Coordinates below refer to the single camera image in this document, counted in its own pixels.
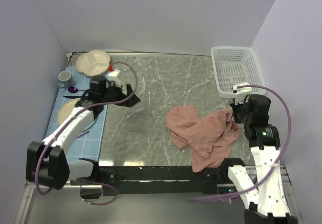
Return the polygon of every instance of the cream plate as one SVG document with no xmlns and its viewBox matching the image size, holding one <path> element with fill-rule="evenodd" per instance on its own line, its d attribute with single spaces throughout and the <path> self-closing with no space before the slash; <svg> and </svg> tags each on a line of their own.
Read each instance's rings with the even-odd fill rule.
<svg viewBox="0 0 322 224">
<path fill-rule="evenodd" d="M 58 113 L 58 124 L 61 125 L 71 114 L 73 111 L 75 104 L 80 100 L 80 98 L 75 98 L 70 100 L 69 102 L 65 103 L 65 105 L 62 106 Z"/>
<path fill-rule="evenodd" d="M 82 54 L 76 61 L 76 69 L 78 72 L 92 77 L 104 74 L 110 65 L 111 58 L 108 53 L 101 50 L 92 50 Z"/>
</svg>

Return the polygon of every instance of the gray marble surface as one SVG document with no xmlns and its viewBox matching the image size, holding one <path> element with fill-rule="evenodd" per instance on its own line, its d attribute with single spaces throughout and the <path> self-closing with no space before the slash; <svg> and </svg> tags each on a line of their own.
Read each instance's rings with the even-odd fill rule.
<svg viewBox="0 0 322 224">
<path fill-rule="evenodd" d="M 69 65 L 74 65 L 80 54 L 73 54 Z M 229 106 L 228 99 L 218 96 L 211 57 L 110 55 L 113 62 L 124 61 L 136 70 L 139 79 L 136 94 L 141 103 L 132 108 L 108 107 L 100 165 L 190 165 L 190 151 L 180 151 L 172 144 L 165 117 L 176 106 L 195 105 L 199 118 Z M 134 87 L 130 70 L 125 69 L 123 81 Z M 233 144 L 231 157 L 242 158 L 247 165 L 254 164 L 243 132 Z"/>
</svg>

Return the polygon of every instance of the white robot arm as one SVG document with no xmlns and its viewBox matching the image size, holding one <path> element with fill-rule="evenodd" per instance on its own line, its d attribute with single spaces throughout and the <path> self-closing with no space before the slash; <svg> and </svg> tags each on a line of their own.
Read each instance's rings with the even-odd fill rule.
<svg viewBox="0 0 322 224">
<path fill-rule="evenodd" d="M 263 95 L 252 94 L 247 82 L 233 87 L 236 98 L 231 104 L 236 123 L 242 123 L 245 137 L 249 141 L 254 157 L 257 181 L 263 178 L 273 166 L 273 172 L 258 189 L 240 195 L 244 206 L 245 223 L 298 223 L 291 216 L 284 196 L 279 162 L 275 163 L 281 150 L 279 134 L 276 127 L 268 124 L 270 99 Z M 234 183 L 238 192 L 254 187 L 254 183 L 246 172 L 242 160 L 226 165 L 228 178 Z"/>
<path fill-rule="evenodd" d="M 119 72 L 116 71 L 116 74 L 111 74 L 108 80 L 105 76 L 92 77 L 90 88 L 84 92 L 65 122 L 41 143 L 32 142 L 29 145 L 26 164 L 27 181 L 35 182 L 35 177 L 38 175 L 39 184 L 59 190 L 68 180 L 77 178 L 98 180 L 100 171 L 97 161 L 80 158 L 77 161 L 68 162 L 65 153 L 68 152 L 81 132 L 102 112 L 102 104 L 91 107 L 93 104 L 118 102 L 118 106 L 132 107 L 140 102 L 140 99 L 133 93 L 130 84 L 126 84 L 127 95 L 122 93 L 122 86 L 120 85 L 122 82 L 121 80 L 117 81 L 118 75 Z M 123 101 L 130 94 L 132 94 L 132 97 Z M 74 121 L 70 125 L 66 124 L 72 119 Z M 45 153 L 46 159 L 41 160 L 40 170 L 37 173 L 36 167 L 40 161 L 40 155 L 53 139 L 54 142 Z"/>
</svg>

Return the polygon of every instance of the cup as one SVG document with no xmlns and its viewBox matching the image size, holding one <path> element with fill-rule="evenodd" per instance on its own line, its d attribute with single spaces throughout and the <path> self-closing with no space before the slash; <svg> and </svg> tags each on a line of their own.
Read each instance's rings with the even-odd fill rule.
<svg viewBox="0 0 322 224">
<path fill-rule="evenodd" d="M 71 72 L 67 70 L 62 71 L 59 74 L 58 79 L 60 80 L 60 82 L 58 83 L 59 88 L 68 88 L 75 86 L 75 80 L 73 79 Z"/>
</svg>

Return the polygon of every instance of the white plastic basket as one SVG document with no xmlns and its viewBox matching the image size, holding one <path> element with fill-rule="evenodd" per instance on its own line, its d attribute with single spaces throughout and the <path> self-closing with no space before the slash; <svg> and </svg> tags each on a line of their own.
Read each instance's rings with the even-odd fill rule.
<svg viewBox="0 0 322 224">
<path fill-rule="evenodd" d="M 211 49 L 217 88 L 221 98 L 234 98 L 232 87 L 241 82 L 265 86 L 262 71 L 255 53 L 246 47 L 213 47 Z M 266 90 L 253 88 L 253 93 L 265 94 Z"/>
</svg>

